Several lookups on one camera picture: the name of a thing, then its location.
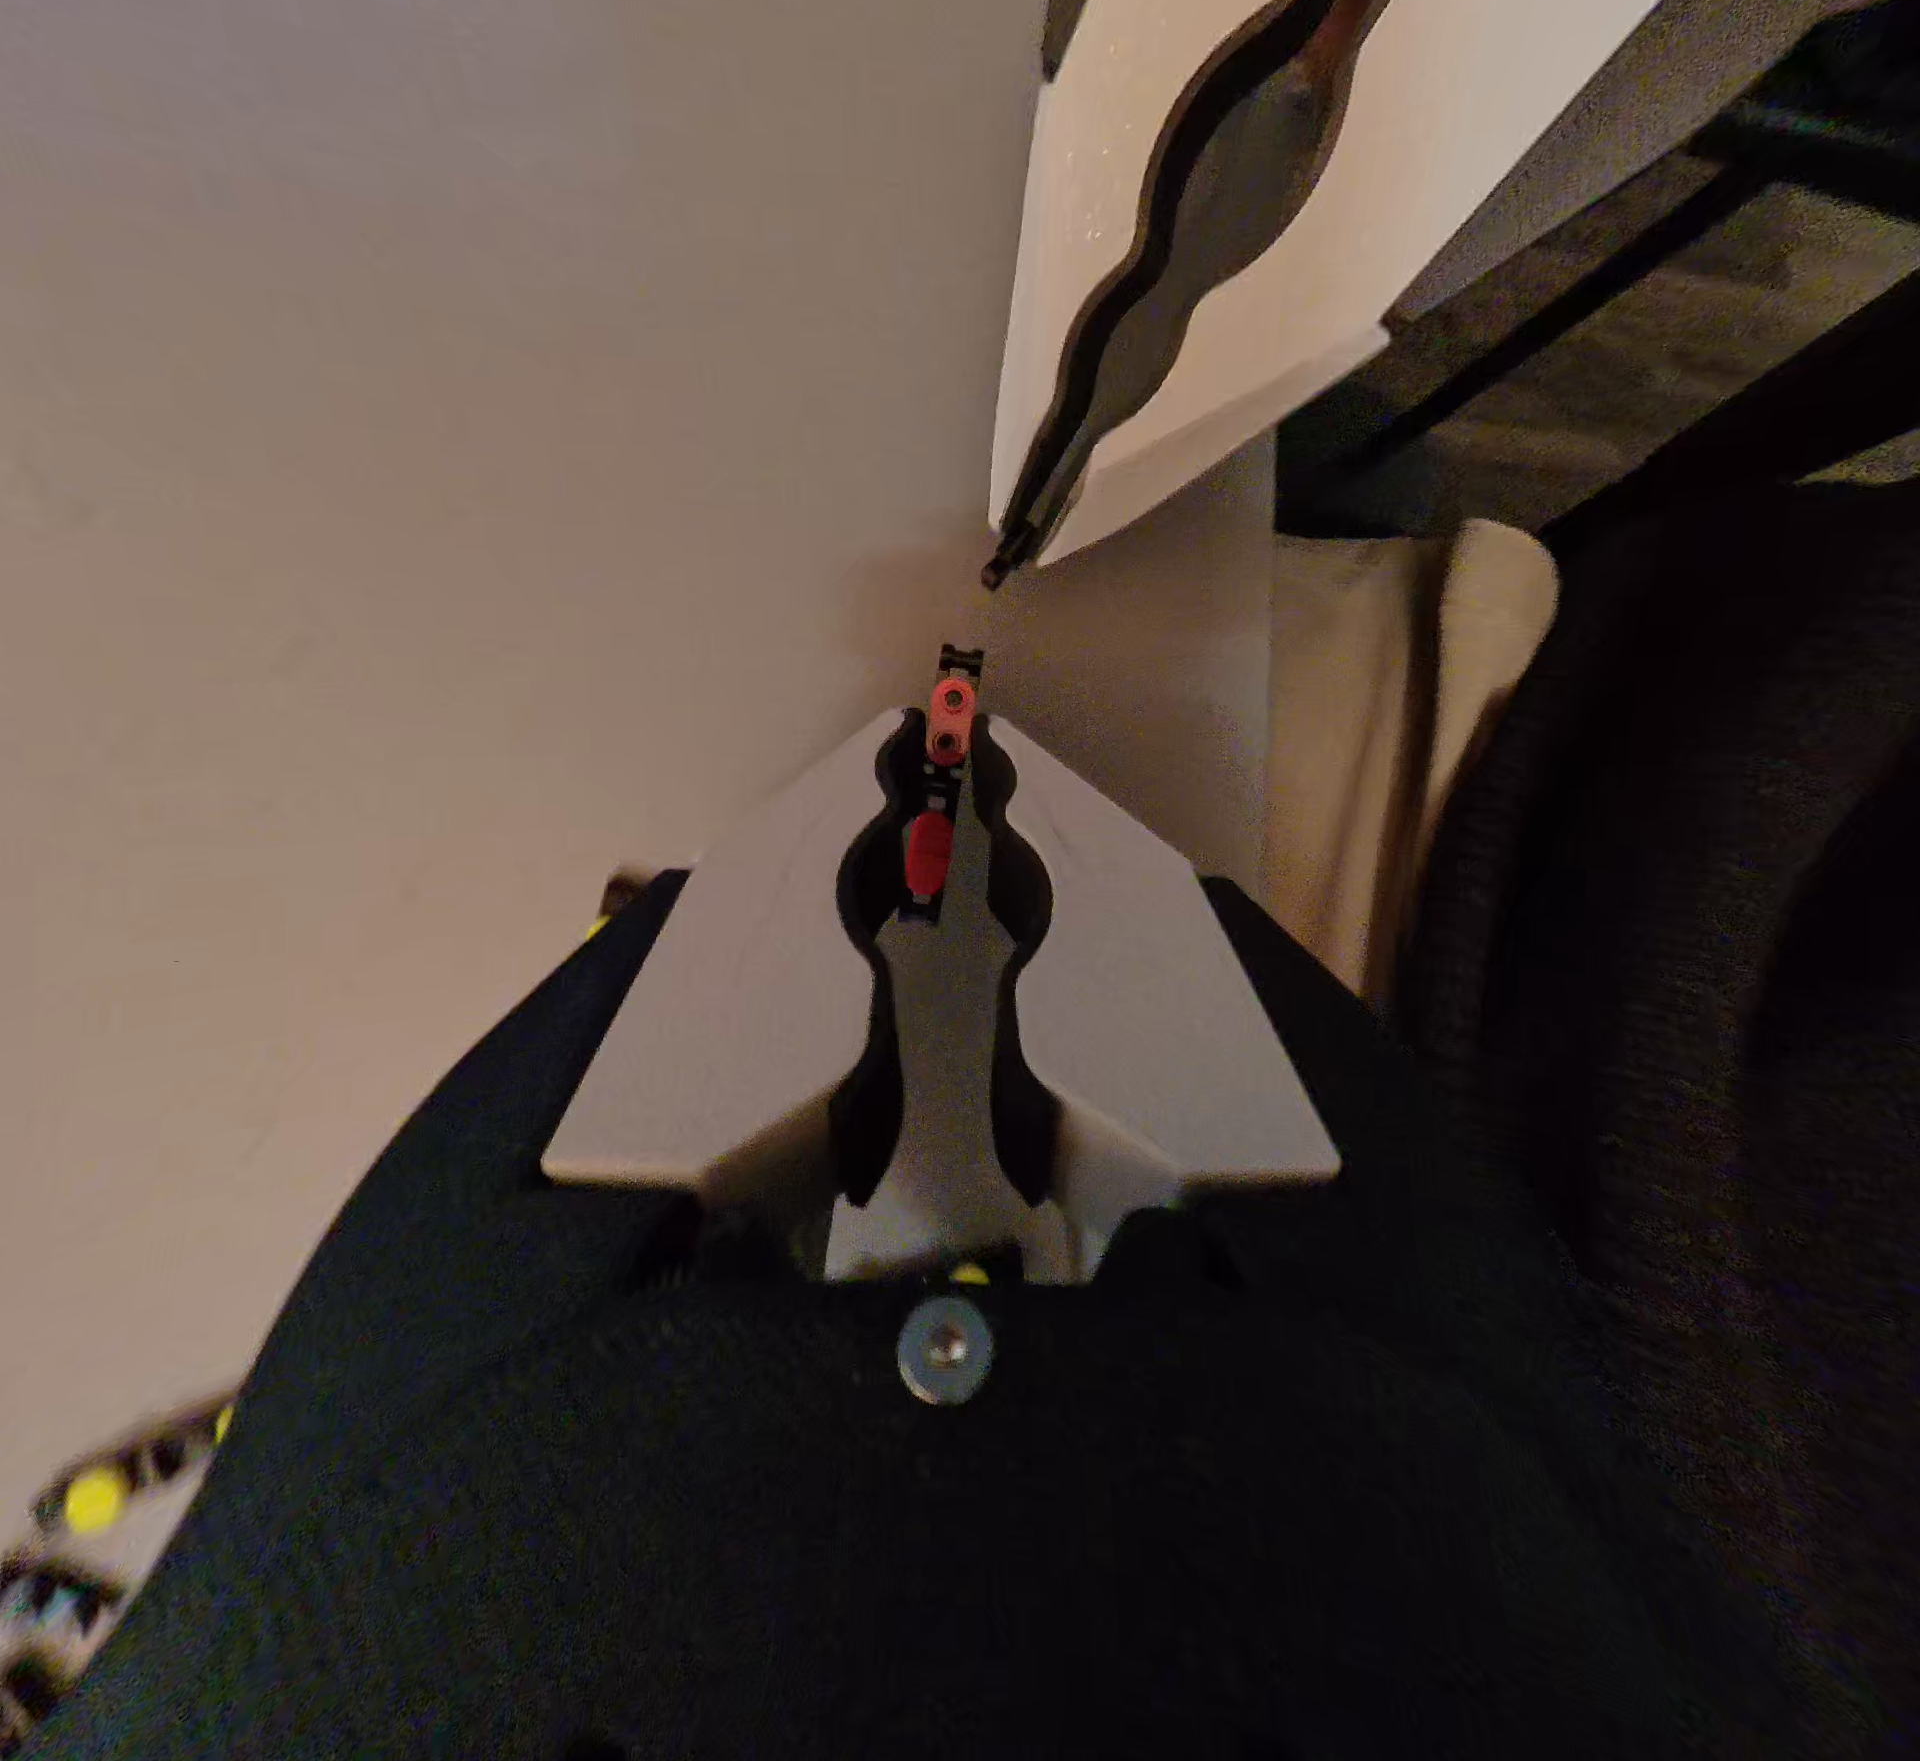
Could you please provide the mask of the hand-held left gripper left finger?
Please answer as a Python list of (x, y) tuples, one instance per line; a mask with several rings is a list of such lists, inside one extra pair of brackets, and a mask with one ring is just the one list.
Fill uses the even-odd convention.
[(843, 1206), (901, 1144), (901, 1021), (881, 932), (905, 906), (919, 713), (881, 713), (684, 878), (540, 1175), (738, 1213), (831, 1271)]

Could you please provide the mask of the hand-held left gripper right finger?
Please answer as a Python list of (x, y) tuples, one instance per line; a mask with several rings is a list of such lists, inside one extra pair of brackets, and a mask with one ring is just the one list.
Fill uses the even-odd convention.
[(990, 1143), (1077, 1271), (1140, 1207), (1326, 1186), (1339, 1149), (1192, 863), (1006, 718), (976, 723), (976, 817), (1013, 944)]

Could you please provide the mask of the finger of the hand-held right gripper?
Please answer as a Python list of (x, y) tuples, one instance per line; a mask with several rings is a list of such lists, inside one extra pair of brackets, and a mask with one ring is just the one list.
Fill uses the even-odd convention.
[(1104, 364), (1160, 281), (1212, 126), (1333, 0), (1051, 0), (990, 432), (988, 578), (1038, 561), (1098, 418)]
[(1093, 439), (1036, 561), (1134, 524), (1378, 356), (1388, 308), (1657, 6), (1388, 0), (1305, 208), (1198, 297), (1171, 374)]

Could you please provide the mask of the black red lego leg assembly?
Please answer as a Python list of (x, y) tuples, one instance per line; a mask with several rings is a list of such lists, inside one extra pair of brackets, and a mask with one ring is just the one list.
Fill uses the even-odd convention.
[(910, 924), (934, 927), (946, 911), (985, 669), (980, 647), (946, 645), (919, 735), (901, 752), (901, 915)]

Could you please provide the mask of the black yellow lego spider model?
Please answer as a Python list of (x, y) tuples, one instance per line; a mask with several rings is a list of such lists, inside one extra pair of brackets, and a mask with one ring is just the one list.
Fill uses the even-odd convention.
[(686, 870), (416, 1111), (233, 1400), (63, 1468), (4, 1561), (4, 1758), (666, 1758), (660, 1577), (606, 1332), (686, 1206), (540, 1149)]

